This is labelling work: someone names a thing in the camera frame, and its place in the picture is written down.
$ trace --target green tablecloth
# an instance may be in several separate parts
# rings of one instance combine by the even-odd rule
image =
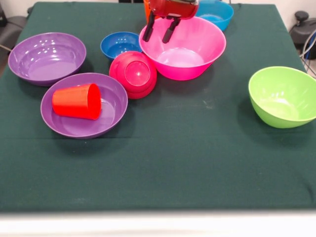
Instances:
[[[67,139],[41,119],[47,88],[0,79],[0,210],[314,208],[316,131],[265,125],[249,102],[257,70],[304,70],[274,5],[234,5],[227,48],[201,77],[162,76],[93,140]],[[43,32],[83,40],[82,72],[107,74],[100,41],[140,32],[142,4],[37,3],[20,41]]]

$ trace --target light blue bowl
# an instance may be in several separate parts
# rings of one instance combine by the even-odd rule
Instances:
[[[228,3],[219,0],[201,0],[197,17],[208,20],[225,31],[234,15],[234,9]]]
[[[127,51],[142,52],[138,39],[139,35],[132,32],[116,32],[101,41],[101,51],[111,61]]]

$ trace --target green bowl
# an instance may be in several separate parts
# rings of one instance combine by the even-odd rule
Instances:
[[[272,127],[298,127],[316,118],[316,80],[302,71],[264,68],[251,77],[248,89],[254,110]]]

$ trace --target bowl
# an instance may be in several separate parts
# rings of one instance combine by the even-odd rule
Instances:
[[[76,73],[86,58],[83,42],[66,33],[44,33],[17,44],[9,68],[18,77],[39,86],[51,86]]]
[[[199,2],[197,17],[201,17],[207,21],[214,23],[222,31],[228,27],[234,9],[228,3],[219,0],[202,0]]]
[[[293,128],[316,118],[316,80],[289,67],[268,67],[250,79],[249,94],[258,116],[275,128]]]
[[[152,92],[157,82],[153,62],[136,51],[128,51],[115,58],[109,75],[124,86],[129,99],[144,98]]]
[[[171,21],[155,20],[148,42],[142,40],[146,26],[139,37],[143,52],[153,61],[163,76],[173,80],[190,80],[200,76],[224,52],[226,38],[213,23],[200,17],[182,20],[168,43],[162,38]]]
[[[110,34],[101,41],[101,51],[110,61],[127,51],[142,52],[138,38],[138,34],[132,32]]]
[[[102,110],[97,120],[63,117],[54,113],[52,96],[58,89],[94,83],[101,92]],[[82,73],[69,76],[54,84],[43,96],[41,116],[53,131],[70,138],[91,139],[112,129],[124,116],[128,98],[124,87],[110,76],[99,73]]]

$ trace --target cable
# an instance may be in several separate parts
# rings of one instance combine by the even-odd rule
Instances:
[[[313,40],[313,42],[310,44],[310,46],[306,49],[306,46],[308,44],[308,42],[310,41],[310,39],[313,37],[313,35],[316,34],[316,30],[314,30],[310,36],[307,38],[307,40],[305,41],[305,44],[304,44],[304,47],[303,47],[303,52],[301,53],[300,57],[304,57],[305,54],[311,50],[311,48],[313,47],[313,45],[315,44],[316,42],[316,38]]]
[[[315,79],[316,79],[316,72],[309,66],[309,65],[306,65],[308,67],[308,69],[315,75]]]
[[[7,51],[9,51],[9,52],[12,51],[12,49],[10,49],[10,48],[8,48],[8,47],[5,47],[5,46],[2,45],[2,44],[0,44],[0,48],[3,48],[3,49],[5,49],[5,50],[7,50]]]
[[[313,35],[312,41],[315,39],[315,37],[316,37],[316,33]],[[310,54],[311,54],[311,51],[308,51],[306,60],[310,57]],[[310,68],[310,64],[311,64],[311,60],[309,60],[309,62],[308,62],[308,68]]]

